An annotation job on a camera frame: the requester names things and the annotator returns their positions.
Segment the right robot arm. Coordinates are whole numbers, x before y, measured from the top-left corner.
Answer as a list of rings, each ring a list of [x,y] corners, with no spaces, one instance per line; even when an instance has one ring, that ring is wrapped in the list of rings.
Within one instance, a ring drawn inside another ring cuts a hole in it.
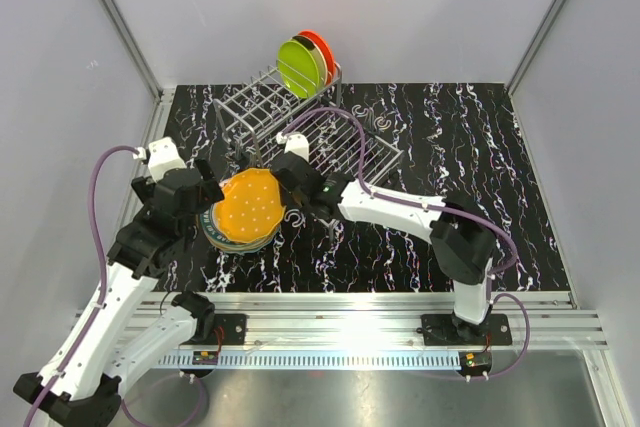
[[[483,218],[459,211],[447,198],[377,188],[340,172],[324,176],[292,152],[276,156],[270,172],[293,203],[318,219],[370,223],[427,242],[437,266],[453,282],[453,312],[439,323],[438,341],[449,345],[487,342],[488,273],[496,238]]]

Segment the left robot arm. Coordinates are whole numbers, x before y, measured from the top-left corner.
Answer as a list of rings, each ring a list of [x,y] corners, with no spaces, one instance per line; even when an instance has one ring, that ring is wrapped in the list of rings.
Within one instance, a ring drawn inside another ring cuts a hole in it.
[[[203,344],[215,332],[215,306],[206,297],[178,294],[170,307],[123,350],[116,343],[143,298],[164,274],[164,261],[187,243],[196,215],[223,193],[204,159],[172,168],[160,179],[132,186],[143,202],[102,260],[101,281],[58,353],[13,391],[31,406],[24,421],[43,412],[61,426],[106,426],[128,391],[170,350]]]

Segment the lime green plate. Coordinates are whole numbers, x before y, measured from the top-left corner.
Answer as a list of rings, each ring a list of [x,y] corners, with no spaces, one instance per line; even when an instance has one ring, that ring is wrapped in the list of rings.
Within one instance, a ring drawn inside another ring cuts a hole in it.
[[[283,83],[295,96],[306,99],[316,94],[319,82],[316,62],[293,37],[279,48],[276,65]]]

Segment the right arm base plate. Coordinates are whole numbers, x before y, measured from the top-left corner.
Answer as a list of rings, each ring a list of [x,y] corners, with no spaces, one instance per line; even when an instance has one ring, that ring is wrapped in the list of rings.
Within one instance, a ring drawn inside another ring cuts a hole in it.
[[[505,314],[489,314],[479,325],[456,318],[453,314],[423,314],[419,332],[425,346],[511,346],[513,338]]]

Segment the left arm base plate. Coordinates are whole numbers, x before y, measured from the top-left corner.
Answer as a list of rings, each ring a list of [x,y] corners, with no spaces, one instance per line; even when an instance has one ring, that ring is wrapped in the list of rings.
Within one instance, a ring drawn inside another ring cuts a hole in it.
[[[241,346],[245,342],[247,321],[245,314],[214,314],[197,324],[196,333],[184,345]]]

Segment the orange red plate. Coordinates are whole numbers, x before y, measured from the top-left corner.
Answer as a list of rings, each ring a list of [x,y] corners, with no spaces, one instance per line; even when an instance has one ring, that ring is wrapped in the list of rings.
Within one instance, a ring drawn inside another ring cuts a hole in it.
[[[299,32],[299,34],[307,38],[308,40],[312,41],[321,52],[326,63],[327,75],[326,75],[325,85],[328,86],[332,82],[336,72],[335,59],[329,44],[325,41],[325,39],[322,36],[320,36],[317,32],[314,32],[312,30],[302,30]]]

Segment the yellow dotted scalloped plate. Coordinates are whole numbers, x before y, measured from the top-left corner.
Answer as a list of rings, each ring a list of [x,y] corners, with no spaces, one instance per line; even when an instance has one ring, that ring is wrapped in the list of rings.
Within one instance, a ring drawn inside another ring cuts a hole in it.
[[[284,218],[280,185],[268,169],[249,168],[222,183],[224,199],[214,205],[218,230],[247,244],[271,235]]]

